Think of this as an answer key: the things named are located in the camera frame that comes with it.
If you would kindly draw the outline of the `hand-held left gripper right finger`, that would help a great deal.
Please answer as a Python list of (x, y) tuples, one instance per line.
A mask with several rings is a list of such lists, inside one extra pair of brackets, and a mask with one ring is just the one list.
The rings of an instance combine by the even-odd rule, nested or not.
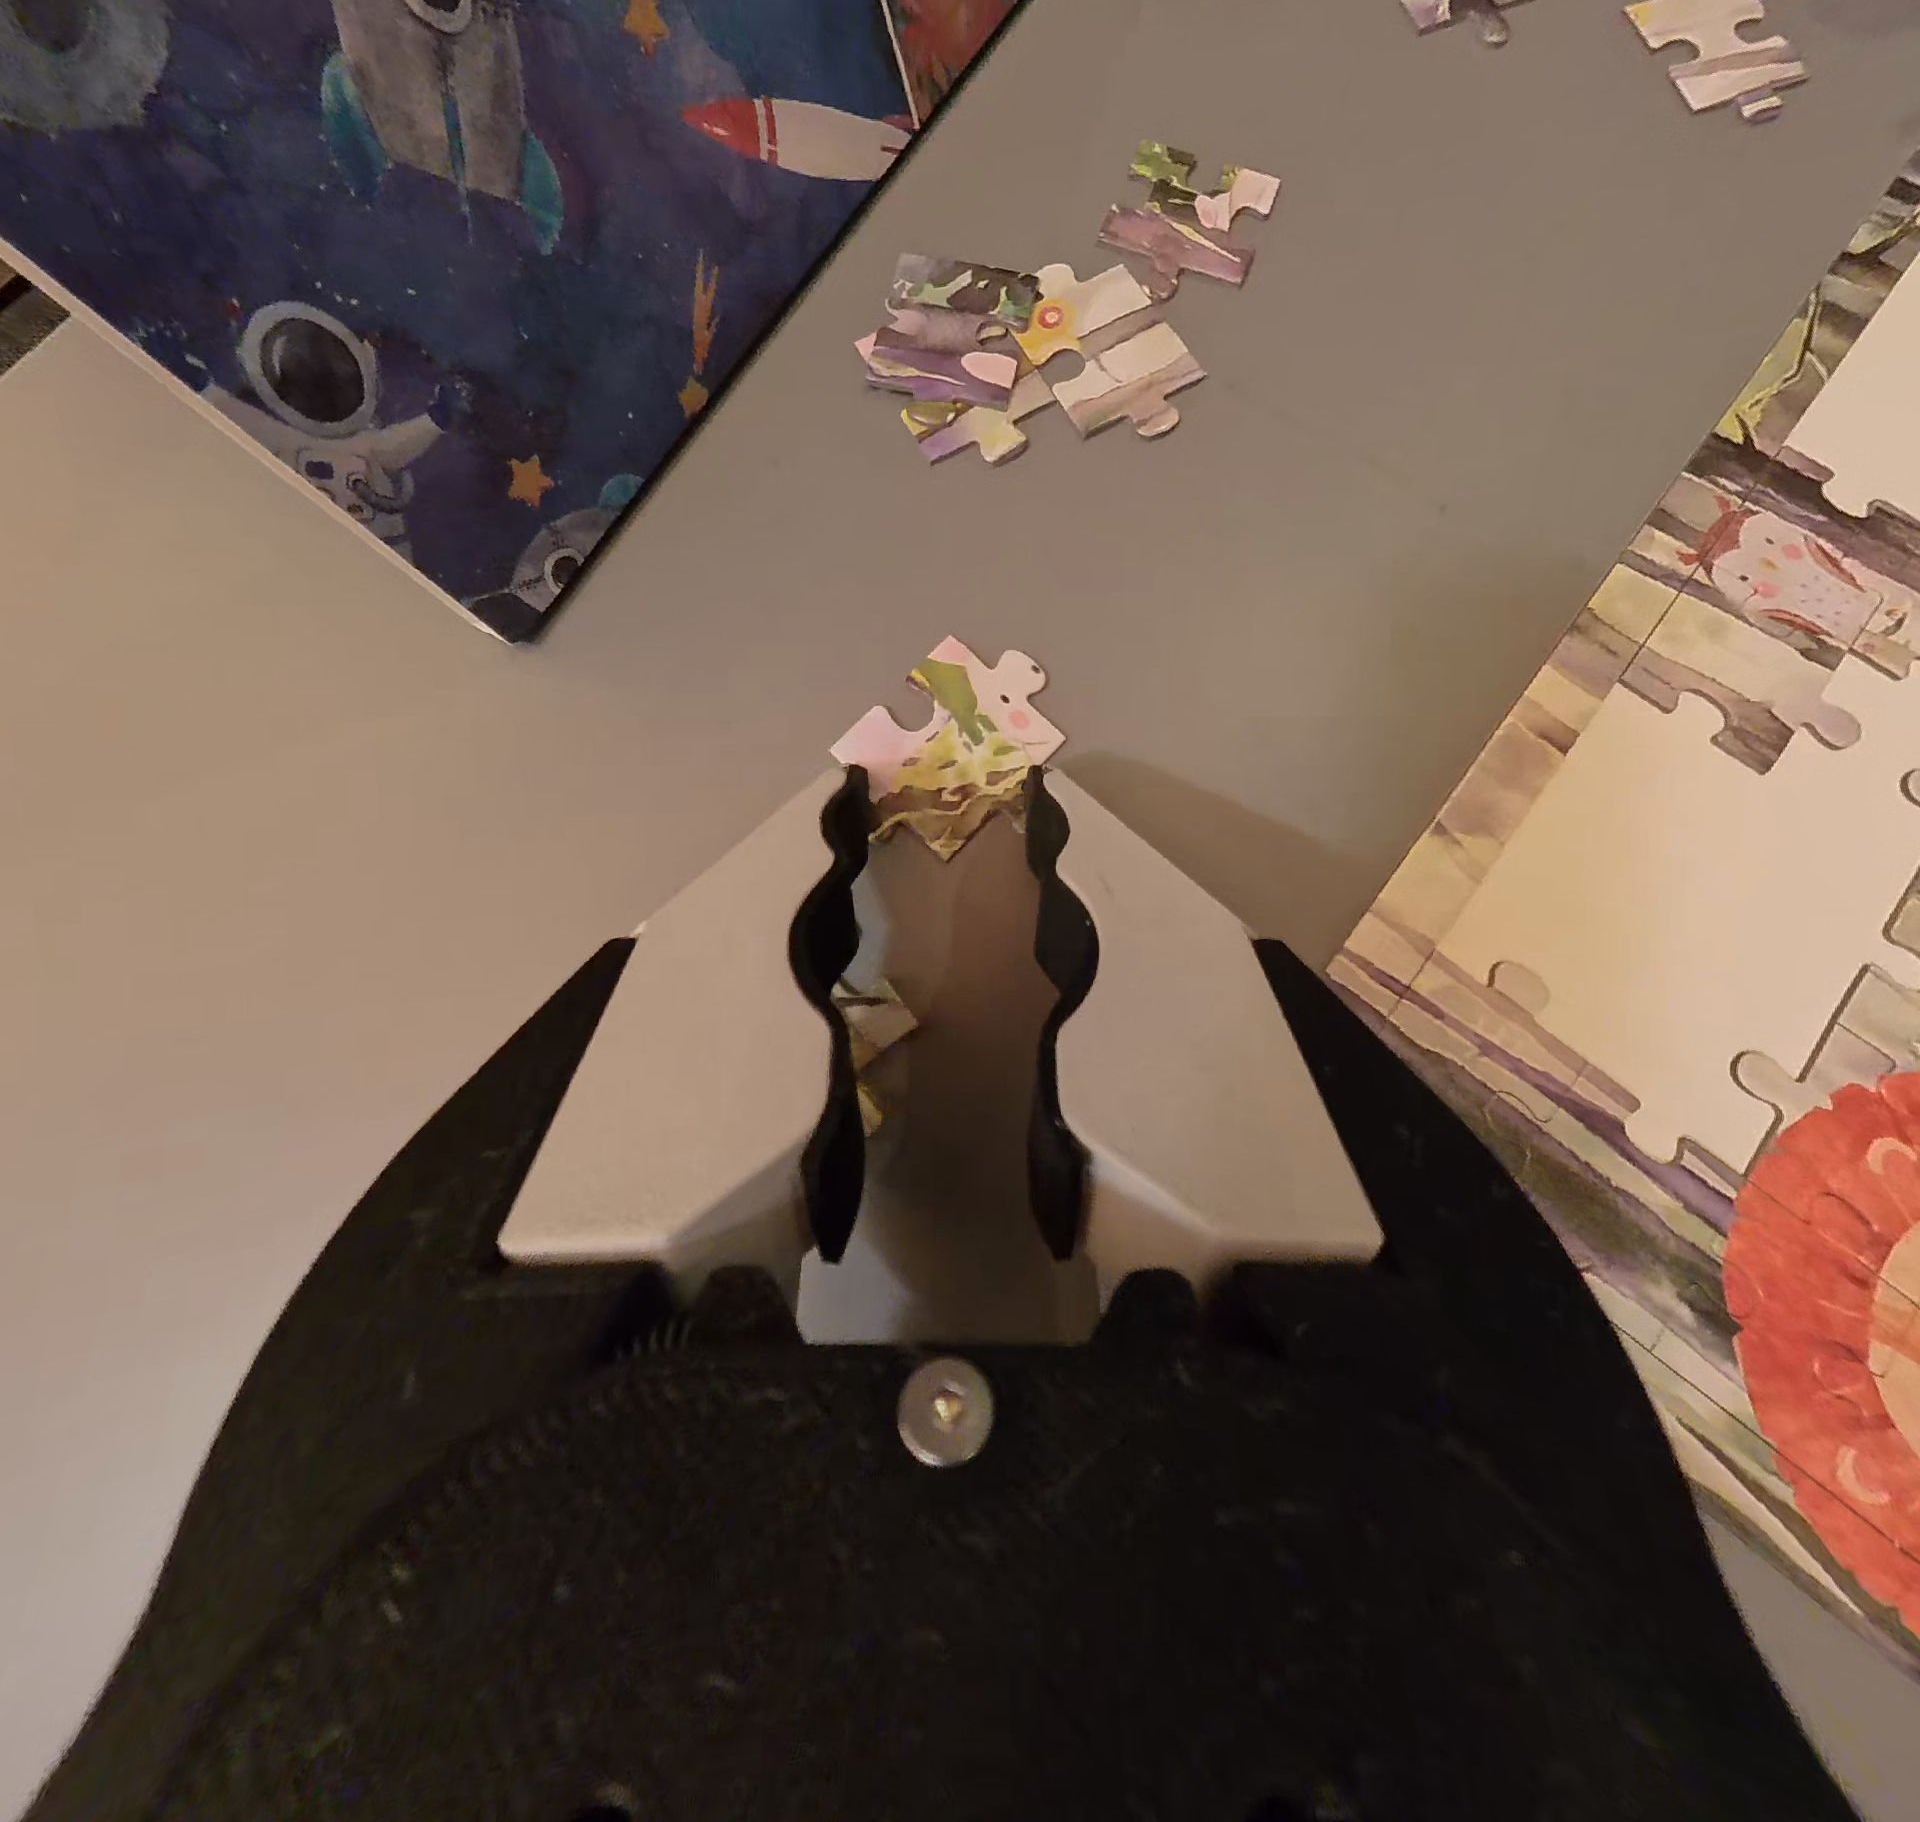
[(1035, 958), (1054, 990), (1028, 1204), (1099, 1279), (1368, 1262), (1379, 1220), (1248, 927), (1077, 782), (1030, 769)]

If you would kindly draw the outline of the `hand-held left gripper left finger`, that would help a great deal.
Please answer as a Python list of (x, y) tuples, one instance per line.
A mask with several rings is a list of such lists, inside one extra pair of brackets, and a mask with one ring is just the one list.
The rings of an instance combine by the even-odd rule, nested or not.
[(829, 767), (636, 928), (502, 1224), (510, 1262), (841, 1260), (865, 1135), (833, 988), (869, 825), (863, 769)]

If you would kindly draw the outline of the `pink green jigsaw piece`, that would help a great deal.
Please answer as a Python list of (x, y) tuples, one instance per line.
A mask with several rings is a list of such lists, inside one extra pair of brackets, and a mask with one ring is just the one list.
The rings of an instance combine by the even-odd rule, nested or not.
[(873, 847), (910, 834), (951, 860), (990, 821), (1021, 831), (1026, 778), (1066, 742), (1039, 705), (1046, 668), (1021, 652), (986, 662), (948, 636), (908, 684), (928, 702), (925, 722), (910, 729), (873, 705), (831, 744), (835, 761), (867, 778)]

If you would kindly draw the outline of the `animal jigsaw puzzle board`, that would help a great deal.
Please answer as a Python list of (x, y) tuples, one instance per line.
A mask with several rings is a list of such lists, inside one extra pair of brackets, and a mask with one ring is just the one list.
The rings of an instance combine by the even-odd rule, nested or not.
[(1912, 154), (1329, 965), (1708, 1511), (1908, 1674), (1916, 254)]

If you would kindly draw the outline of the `jigsaw pieces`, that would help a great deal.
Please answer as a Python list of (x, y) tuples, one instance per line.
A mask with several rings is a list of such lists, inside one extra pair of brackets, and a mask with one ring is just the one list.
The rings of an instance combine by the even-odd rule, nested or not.
[[(1776, 120), (1810, 79), (1813, 0), (1638, 0), (1620, 12), (1693, 112)], [(1916, 0), (1900, 8), (1916, 31)], [(1188, 182), (1143, 144), (1153, 194), (1102, 241), (1158, 258), (1001, 322), (990, 360), (931, 382), (929, 323), (966, 270), (903, 262), (897, 326), (856, 346), (918, 386), (929, 459), (1005, 462), (1046, 399), (1080, 433), (1203, 377), (1146, 300), (1239, 278), (1229, 216), (1272, 179)], [(1445, 813), (1334, 958), (1408, 1041), (1536, 1131), (1609, 1139), (1648, 1173), (1825, 1173), (1876, 1137), (1916, 1147), (1916, 152), (1799, 300), (1690, 466), (1560, 639)], [(1782, 1197), (1788, 1183), (1764, 1182)]]

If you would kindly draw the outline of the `puzzle box with pictures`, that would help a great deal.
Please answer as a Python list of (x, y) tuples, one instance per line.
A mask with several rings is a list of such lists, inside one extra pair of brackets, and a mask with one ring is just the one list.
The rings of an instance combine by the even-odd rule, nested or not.
[(1, 0), (5, 250), (507, 640), (1021, 0)]

